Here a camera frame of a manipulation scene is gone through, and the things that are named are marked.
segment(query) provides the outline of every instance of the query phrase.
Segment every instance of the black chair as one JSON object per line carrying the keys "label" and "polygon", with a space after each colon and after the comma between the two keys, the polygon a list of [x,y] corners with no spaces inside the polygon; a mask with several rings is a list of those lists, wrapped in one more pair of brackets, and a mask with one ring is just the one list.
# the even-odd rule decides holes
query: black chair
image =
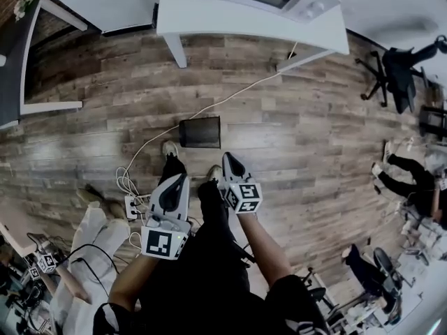
{"label": "black chair", "polygon": [[376,84],[367,96],[362,94],[361,98],[368,101],[379,90],[382,89],[383,102],[382,107],[388,105],[387,90],[393,94],[396,109],[399,114],[403,113],[407,107],[414,111],[414,97],[416,87],[414,85],[413,75],[423,76],[424,74],[413,69],[413,66],[419,62],[431,59],[440,50],[447,54],[447,38],[444,35],[438,36],[435,42],[427,47],[412,53],[413,49],[403,51],[391,48],[386,51],[382,57],[383,67],[376,51],[371,55],[377,60],[377,70],[374,70],[368,63],[361,59],[356,59],[357,64],[363,65],[369,72],[376,77]]}

